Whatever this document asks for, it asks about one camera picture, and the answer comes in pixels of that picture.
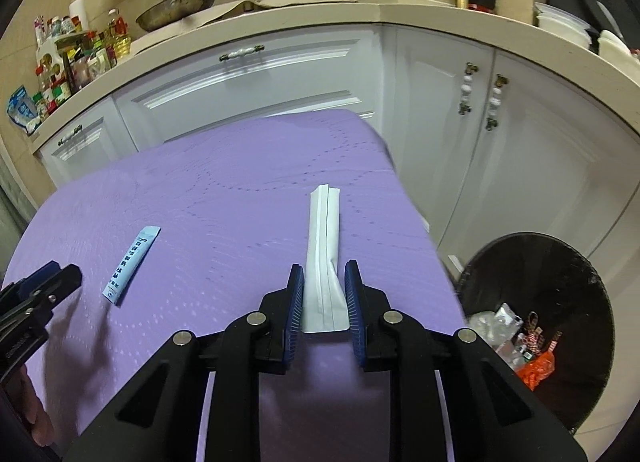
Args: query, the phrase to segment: white sachet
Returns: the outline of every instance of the white sachet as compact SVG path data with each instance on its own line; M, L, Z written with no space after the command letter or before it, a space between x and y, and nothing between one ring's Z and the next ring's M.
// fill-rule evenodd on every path
M349 328L349 312L338 280L340 190L328 184L311 194L306 249L302 331L333 332Z

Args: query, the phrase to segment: paper towel roll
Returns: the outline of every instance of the paper towel roll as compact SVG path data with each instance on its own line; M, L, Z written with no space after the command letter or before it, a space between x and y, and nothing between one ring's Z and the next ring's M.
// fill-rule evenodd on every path
M89 19L84 9L84 0L76 0L69 5L69 17L77 16L82 23L82 30L89 30Z

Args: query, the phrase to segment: human hand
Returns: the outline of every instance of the human hand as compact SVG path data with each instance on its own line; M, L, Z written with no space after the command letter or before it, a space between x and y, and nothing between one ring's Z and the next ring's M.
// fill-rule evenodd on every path
M53 442L53 425L49 414L44 411L42 401L36 395L30 377L27 375L27 367L20 368L20 382L22 383L22 398L20 412L31 424L31 436L39 446L48 446Z

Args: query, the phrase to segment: white bowl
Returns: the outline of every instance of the white bowl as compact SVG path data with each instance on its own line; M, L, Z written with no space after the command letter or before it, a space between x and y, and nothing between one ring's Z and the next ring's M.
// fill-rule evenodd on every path
M576 28L574 25L570 25L558 18L539 14L538 26L542 30L555 34L556 36L570 41L571 43L575 43L582 48L588 49L589 45L591 45L591 38L587 34L586 30L583 28Z

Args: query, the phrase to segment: plastic bag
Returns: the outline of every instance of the plastic bag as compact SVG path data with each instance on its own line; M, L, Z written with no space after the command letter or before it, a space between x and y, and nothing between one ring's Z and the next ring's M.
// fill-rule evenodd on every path
M468 320L468 327L495 350L517 334L522 327L522 320L509 305L503 303L497 312L473 314Z
M31 135L41 122L33 99L27 94L24 85L11 95L6 112L15 124L27 132L27 135Z

